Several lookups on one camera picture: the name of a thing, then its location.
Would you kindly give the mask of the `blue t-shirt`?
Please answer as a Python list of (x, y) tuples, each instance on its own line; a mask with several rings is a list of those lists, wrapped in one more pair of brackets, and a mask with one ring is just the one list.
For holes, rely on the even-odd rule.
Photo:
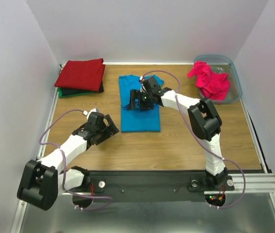
[(160, 106), (142, 111), (140, 109), (128, 110), (126, 106), (130, 101), (130, 91), (140, 89), (139, 76), (119, 76), (120, 102), (121, 102), (121, 131), (123, 133), (160, 132)]

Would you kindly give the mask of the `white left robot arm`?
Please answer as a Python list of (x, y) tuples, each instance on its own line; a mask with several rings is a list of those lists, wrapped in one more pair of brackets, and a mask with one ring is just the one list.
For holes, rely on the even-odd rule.
[(111, 116), (96, 108), (82, 114), (86, 123), (74, 130), (62, 145), (54, 144), (56, 149), (52, 153), (26, 163), (17, 190), (19, 200), (44, 211), (63, 193), (73, 195), (74, 208), (80, 211), (91, 211), (90, 205), (95, 199), (105, 200), (104, 207), (113, 201), (111, 197), (95, 195), (88, 170), (78, 166), (67, 168), (78, 155), (119, 132)]

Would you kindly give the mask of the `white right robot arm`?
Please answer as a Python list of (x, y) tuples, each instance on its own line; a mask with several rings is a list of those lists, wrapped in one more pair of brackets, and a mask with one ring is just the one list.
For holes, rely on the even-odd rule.
[(213, 102), (208, 98), (190, 98), (170, 88), (162, 88), (154, 76), (141, 79), (140, 88), (129, 90), (130, 99), (125, 105), (127, 110), (146, 111), (160, 105), (178, 110), (183, 118), (189, 117), (189, 130), (205, 153), (203, 186), (207, 190), (214, 190), (223, 185), (228, 171), (220, 146), (222, 120)]

